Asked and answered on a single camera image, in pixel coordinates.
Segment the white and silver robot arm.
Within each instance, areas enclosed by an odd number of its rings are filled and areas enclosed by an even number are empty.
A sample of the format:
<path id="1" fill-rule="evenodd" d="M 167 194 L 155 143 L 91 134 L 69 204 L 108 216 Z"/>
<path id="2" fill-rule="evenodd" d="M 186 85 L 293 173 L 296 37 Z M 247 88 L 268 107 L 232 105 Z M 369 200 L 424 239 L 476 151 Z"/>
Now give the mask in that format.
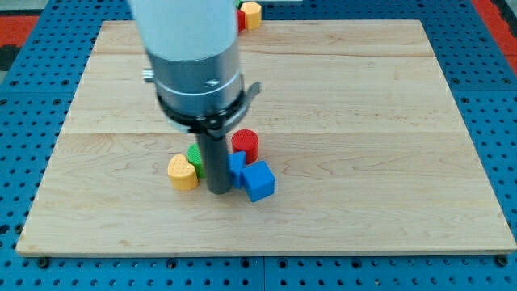
<path id="1" fill-rule="evenodd" d="M 219 139 L 244 118 L 259 82 L 244 85 L 229 0 L 128 0 L 150 68 L 143 78 L 181 132 Z"/>

